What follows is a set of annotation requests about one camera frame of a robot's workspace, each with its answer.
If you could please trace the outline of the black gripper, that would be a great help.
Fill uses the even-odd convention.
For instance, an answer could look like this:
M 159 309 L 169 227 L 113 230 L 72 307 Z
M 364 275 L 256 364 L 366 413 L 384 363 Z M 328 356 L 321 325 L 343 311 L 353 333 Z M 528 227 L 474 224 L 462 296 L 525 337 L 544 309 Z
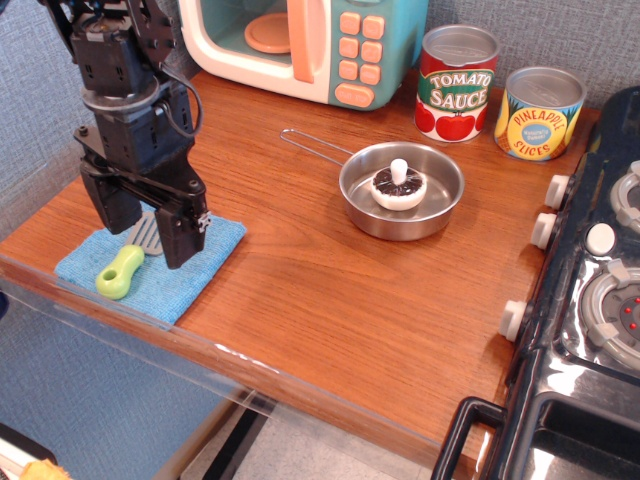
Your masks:
M 167 267 L 179 269 L 204 249 L 209 226 L 206 187 L 188 160 L 197 134 L 189 87 L 153 79 L 124 96 L 81 94 L 96 122 L 75 132 L 81 178 L 100 220 L 120 234 L 152 206 Z

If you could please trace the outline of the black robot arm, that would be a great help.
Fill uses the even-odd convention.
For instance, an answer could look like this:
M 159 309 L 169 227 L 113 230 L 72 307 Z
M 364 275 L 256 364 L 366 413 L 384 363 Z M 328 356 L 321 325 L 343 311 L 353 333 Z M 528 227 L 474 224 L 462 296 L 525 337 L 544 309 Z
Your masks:
M 46 1 L 79 68 L 82 101 L 95 118 L 74 137 L 80 173 L 104 226 L 132 227 L 143 205 L 155 210 L 169 268 L 203 250 L 206 187 L 188 155 L 202 125 L 199 95 L 166 63 L 173 21 L 154 1 Z

